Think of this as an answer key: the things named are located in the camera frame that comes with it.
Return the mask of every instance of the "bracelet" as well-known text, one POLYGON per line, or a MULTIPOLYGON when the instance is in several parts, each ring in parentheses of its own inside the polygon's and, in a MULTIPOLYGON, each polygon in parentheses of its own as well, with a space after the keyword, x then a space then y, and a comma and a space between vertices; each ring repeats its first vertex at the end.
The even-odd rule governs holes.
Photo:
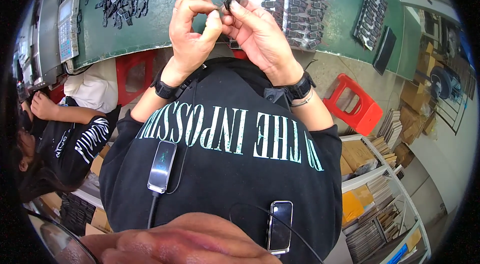
POLYGON ((314 96, 314 89, 313 88, 310 89, 310 96, 308 98, 306 98, 304 101, 301 101, 298 104, 291 104, 290 107, 298 107, 298 106, 301 106, 301 105, 305 105, 312 98, 312 96, 314 96))

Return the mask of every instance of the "metal rack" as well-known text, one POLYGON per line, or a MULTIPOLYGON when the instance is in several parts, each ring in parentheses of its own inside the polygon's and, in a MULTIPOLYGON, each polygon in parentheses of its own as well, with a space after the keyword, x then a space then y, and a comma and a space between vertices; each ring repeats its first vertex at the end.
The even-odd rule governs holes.
POLYGON ((390 260, 402 249, 402 247, 405 245, 407 240, 411 237, 411 235, 417 230, 420 230, 421 236, 423 243, 425 244, 425 255, 423 255, 421 261, 419 264, 423 263, 425 259, 430 259, 432 256, 432 250, 430 248, 430 242, 427 237, 427 231, 425 230, 425 227, 423 225, 423 222, 420 218, 420 215, 417 211, 417 208, 413 204, 413 201, 411 200, 409 194, 407 193, 405 187, 403 184, 400 182, 398 179, 397 175, 395 172, 392 170, 392 168, 385 162, 385 159, 382 157, 382 155, 378 152, 378 150, 374 147, 374 145, 364 136, 361 134, 355 134, 355 135, 348 135, 348 136, 341 136, 340 139, 342 141, 353 141, 353 140, 361 140, 363 143, 372 151, 372 153, 376 156, 376 158, 379 160, 381 163, 381 166, 378 168, 374 169, 373 171, 370 171, 366 174, 363 174, 359 177, 353 178, 351 180, 345 181, 342 183, 342 193, 345 193, 351 189, 358 188, 362 185, 365 185, 367 182, 375 179, 378 176, 385 176, 390 180, 390 182, 393 182, 394 185, 399 189, 400 195, 402 195, 405 199, 404 203, 404 210, 401 212, 402 215, 402 223, 400 225, 400 228, 403 226, 403 221, 405 219, 405 210, 406 207, 409 207, 410 210, 414 214, 414 219, 416 220, 415 224, 413 227, 408 231, 407 235, 405 238, 399 243, 399 245, 393 249, 393 251, 383 260, 380 262, 380 264, 387 264, 389 263, 390 260))

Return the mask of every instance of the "concrete floor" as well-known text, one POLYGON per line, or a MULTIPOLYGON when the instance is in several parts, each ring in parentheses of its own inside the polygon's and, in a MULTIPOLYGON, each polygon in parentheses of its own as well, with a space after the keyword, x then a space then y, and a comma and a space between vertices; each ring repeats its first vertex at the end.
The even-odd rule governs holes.
MULTIPOLYGON (((389 71, 385 71, 384 75, 379 75, 371 64, 324 52, 294 51, 293 54, 304 68, 307 67, 311 61, 316 60, 308 66, 307 71, 315 81, 317 85, 315 90, 321 98, 329 98, 331 96, 337 85, 336 78, 340 73, 345 73, 357 81, 363 90, 377 102, 384 113, 382 119, 374 129, 374 133, 380 129, 388 109, 398 108, 399 95, 404 83, 403 78, 389 71)), ((153 75, 156 75, 172 55, 171 48, 160 49, 158 51, 158 56, 153 62, 153 75)), ((130 104, 122 107, 119 119, 125 116, 128 109, 133 109, 140 98, 141 95, 130 104)), ((355 106, 357 99, 358 98, 353 96, 349 90, 345 90, 342 98, 338 102, 338 106, 342 110, 351 110, 355 106)), ((333 122, 338 125, 339 134, 343 134, 349 127, 336 117, 333 117, 333 122)), ((115 130, 110 140, 114 141, 116 137, 117 132, 115 130)))

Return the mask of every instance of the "eyeglasses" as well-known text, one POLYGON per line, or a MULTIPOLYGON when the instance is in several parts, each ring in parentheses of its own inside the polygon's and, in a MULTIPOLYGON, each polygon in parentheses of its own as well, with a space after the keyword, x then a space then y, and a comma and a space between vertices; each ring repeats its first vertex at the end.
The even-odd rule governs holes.
POLYGON ((100 264, 80 239, 63 225, 33 211, 27 212, 37 235, 58 263, 100 264))

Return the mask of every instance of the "long dark hair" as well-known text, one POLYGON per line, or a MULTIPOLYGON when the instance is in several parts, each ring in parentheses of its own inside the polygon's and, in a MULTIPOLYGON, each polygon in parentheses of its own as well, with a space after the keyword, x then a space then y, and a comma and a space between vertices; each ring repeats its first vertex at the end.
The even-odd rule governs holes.
POLYGON ((19 163, 24 153, 20 136, 17 137, 17 145, 12 149, 12 162, 17 171, 17 187, 20 193, 22 203, 27 203, 40 195, 46 195, 51 192, 72 192, 81 186, 65 186, 63 185, 55 173, 45 165, 48 160, 40 149, 35 151, 32 161, 28 164, 27 171, 21 171, 19 163))

